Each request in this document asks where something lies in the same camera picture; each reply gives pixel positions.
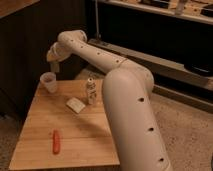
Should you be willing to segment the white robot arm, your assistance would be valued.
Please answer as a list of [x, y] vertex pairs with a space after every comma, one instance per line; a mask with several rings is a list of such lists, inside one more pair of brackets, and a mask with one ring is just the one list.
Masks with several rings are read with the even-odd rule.
[[90, 45], [82, 30], [59, 33], [47, 61], [57, 65], [73, 54], [105, 74], [102, 99], [122, 171], [173, 171], [150, 102], [151, 71]]

